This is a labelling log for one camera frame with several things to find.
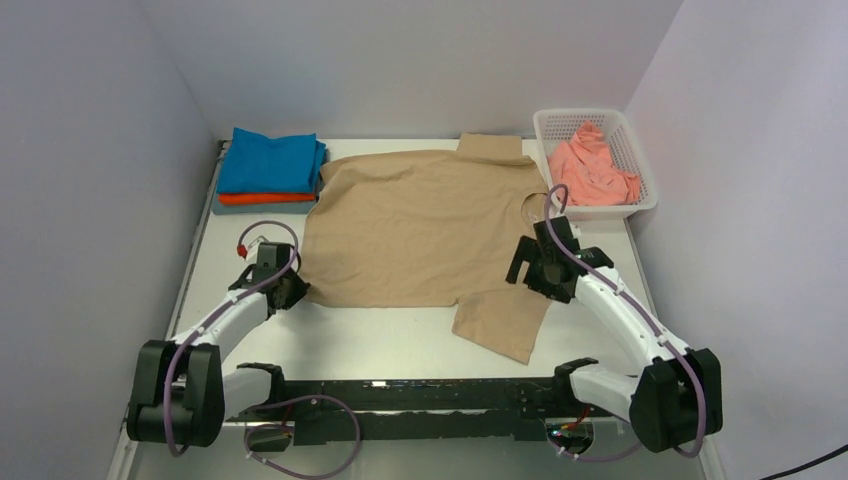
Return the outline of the beige t shirt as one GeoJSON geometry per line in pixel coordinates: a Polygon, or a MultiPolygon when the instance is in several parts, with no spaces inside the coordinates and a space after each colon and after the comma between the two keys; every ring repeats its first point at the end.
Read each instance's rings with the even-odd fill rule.
{"type": "Polygon", "coordinates": [[[300,247],[312,302],[454,307],[455,335],[529,361],[550,303],[506,276],[547,186],[519,139],[467,134],[454,150],[351,156],[321,173],[300,247]]]}

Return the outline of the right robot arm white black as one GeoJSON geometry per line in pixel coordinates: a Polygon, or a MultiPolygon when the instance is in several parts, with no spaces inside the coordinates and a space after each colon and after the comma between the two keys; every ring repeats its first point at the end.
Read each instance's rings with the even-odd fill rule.
{"type": "Polygon", "coordinates": [[[723,427],[721,364],[708,348],[695,350],[665,327],[626,285],[600,248],[581,247],[564,217],[534,225],[520,238],[506,280],[561,303],[588,308],[622,347],[636,372],[616,373],[584,357],[557,366],[551,401],[574,415],[599,407],[626,421],[651,452],[696,454],[723,427]]]}

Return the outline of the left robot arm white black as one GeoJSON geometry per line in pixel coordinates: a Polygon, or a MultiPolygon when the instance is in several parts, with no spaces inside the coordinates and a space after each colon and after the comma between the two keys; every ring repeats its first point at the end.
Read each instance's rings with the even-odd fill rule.
{"type": "Polygon", "coordinates": [[[299,259],[290,244],[261,243],[215,310],[190,330],[140,348],[126,418],[130,439],[166,444],[179,455],[211,445],[226,420],[249,408],[264,420],[285,411],[281,367],[247,362],[229,374],[222,368],[248,333],[305,297],[310,285],[298,275],[299,259]]]}

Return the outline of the folded orange t shirt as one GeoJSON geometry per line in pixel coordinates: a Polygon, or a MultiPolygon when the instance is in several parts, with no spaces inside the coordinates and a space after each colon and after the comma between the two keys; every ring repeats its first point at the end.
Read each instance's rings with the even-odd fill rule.
{"type": "Polygon", "coordinates": [[[312,202],[317,199],[314,193],[219,193],[218,201],[226,206],[257,205],[273,203],[312,202]]]}

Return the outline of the folded blue t shirt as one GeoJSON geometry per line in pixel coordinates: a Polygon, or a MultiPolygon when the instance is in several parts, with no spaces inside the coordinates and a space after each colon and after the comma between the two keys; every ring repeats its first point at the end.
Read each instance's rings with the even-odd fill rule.
{"type": "Polygon", "coordinates": [[[314,192],[326,145],[314,134],[269,138],[235,128],[221,165],[219,194],[314,192]]]}

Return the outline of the pink t shirt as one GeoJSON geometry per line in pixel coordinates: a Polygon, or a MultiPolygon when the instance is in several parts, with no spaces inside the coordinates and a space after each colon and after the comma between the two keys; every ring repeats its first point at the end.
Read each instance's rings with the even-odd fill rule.
{"type": "Polygon", "coordinates": [[[548,157],[554,185],[565,185],[557,197],[568,206],[603,207],[638,201],[641,178],[615,166],[599,127],[584,122],[570,140],[562,141],[548,157]]]}

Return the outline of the white plastic laundry basket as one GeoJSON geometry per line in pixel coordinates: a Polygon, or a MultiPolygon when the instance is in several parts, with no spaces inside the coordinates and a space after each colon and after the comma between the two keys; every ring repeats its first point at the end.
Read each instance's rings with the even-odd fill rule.
{"type": "Polygon", "coordinates": [[[562,141],[570,140],[586,121],[592,122],[601,129],[604,141],[610,147],[615,166],[640,176],[641,188],[638,201],[632,204],[603,207],[568,206],[565,202],[558,200],[556,193],[553,199],[554,206],[557,208],[565,206],[565,215],[572,221],[625,219],[636,212],[655,208],[657,192],[654,178],[638,144],[637,136],[624,114],[612,109],[558,108],[540,110],[534,114],[536,139],[540,153],[545,156],[543,177],[548,187],[556,186],[551,179],[548,157],[562,141]]]}

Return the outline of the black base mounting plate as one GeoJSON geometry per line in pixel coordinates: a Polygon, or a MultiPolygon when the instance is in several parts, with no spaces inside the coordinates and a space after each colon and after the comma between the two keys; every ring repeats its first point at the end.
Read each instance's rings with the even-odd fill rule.
{"type": "Polygon", "coordinates": [[[557,397],[550,377],[290,381],[292,407],[250,408],[228,419],[283,424],[297,446],[336,441],[507,437],[542,441],[541,428],[609,413],[557,397]]]}

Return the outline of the aluminium frame rail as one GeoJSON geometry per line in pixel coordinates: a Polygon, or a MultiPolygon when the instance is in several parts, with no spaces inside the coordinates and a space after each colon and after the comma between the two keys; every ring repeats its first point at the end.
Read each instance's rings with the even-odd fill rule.
{"type": "MultiPolygon", "coordinates": [[[[369,367],[357,373],[297,373],[290,381],[418,380],[550,377],[548,367],[513,367],[498,373],[469,369],[369,367]]],[[[329,442],[297,446],[254,460],[244,442],[250,425],[226,424],[208,447],[179,457],[159,443],[121,438],[108,475],[112,479],[292,479],[297,474],[333,479],[723,479],[726,471],[714,439],[696,458],[673,450],[639,447],[631,429],[615,419],[592,422],[594,441],[579,460],[559,455],[547,442],[507,437],[329,442]]]]}

